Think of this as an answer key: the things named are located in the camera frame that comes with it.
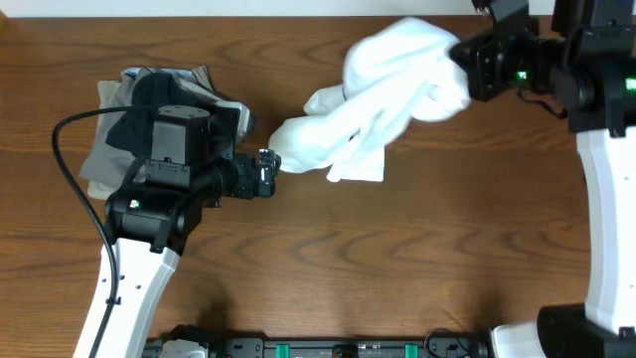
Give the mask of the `white t-shirt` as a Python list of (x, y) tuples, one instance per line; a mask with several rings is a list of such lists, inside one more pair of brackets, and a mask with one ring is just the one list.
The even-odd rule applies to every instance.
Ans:
[(330, 182), (381, 182), (385, 149), (412, 120), (444, 121), (466, 109), (466, 73), (450, 59), (458, 38), (417, 18), (403, 18), (356, 43), (337, 86), (315, 91), (300, 117), (285, 120), (268, 146), (281, 169), (326, 169)]

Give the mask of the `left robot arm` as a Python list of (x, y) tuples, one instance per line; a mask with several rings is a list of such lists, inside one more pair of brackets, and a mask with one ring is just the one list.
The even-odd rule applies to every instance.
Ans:
[(250, 114), (239, 104), (154, 107), (150, 147), (106, 200), (98, 282), (78, 357), (139, 357), (162, 293), (204, 208), (268, 198), (280, 157), (238, 153)]

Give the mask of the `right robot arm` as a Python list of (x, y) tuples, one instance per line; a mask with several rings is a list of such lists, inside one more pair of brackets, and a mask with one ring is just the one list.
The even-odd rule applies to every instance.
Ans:
[(635, 353), (634, 0), (556, 0), (552, 35), (527, 0), (478, 1), (492, 27), (455, 45), (472, 98), (505, 90), (567, 122), (589, 212), (590, 276), (582, 303), (501, 325), (474, 357), (631, 357)]

